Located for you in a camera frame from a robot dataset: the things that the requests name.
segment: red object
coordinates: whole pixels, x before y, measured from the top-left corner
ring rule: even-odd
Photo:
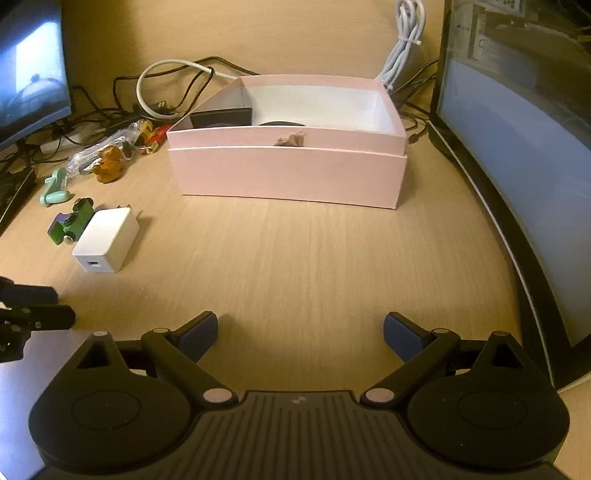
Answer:
[[[152,136],[148,139],[142,151],[142,155],[150,155],[158,150],[160,145],[166,141],[166,132],[172,125],[162,125],[154,130]]]

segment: monitor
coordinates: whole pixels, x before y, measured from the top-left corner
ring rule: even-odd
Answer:
[[[524,346],[557,388],[591,371],[590,19],[577,0],[446,0],[431,104],[430,138],[492,215]]]
[[[70,115],[60,0],[0,2],[0,150]]]

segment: pink box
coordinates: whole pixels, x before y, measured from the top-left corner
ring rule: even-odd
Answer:
[[[258,197],[396,208],[406,133],[377,80],[323,75],[241,77],[194,111],[250,107],[250,127],[168,131],[185,195]],[[299,126],[261,126],[290,121]],[[274,147],[303,134],[303,147]]]

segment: plastic bag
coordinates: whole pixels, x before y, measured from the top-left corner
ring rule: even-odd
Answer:
[[[121,151],[121,160],[129,161],[135,154],[135,143],[140,133],[145,129],[149,120],[138,120],[127,128],[119,130],[102,142],[86,148],[81,152],[72,155],[68,159],[66,170],[67,182],[71,183],[76,177],[92,173],[92,169],[101,161],[100,152],[107,147],[116,147]]]

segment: curved monitor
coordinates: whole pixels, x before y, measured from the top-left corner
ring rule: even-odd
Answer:
[[[499,227],[520,286],[524,346],[556,388],[591,371],[585,15],[572,0],[448,0],[431,105],[430,138]]]

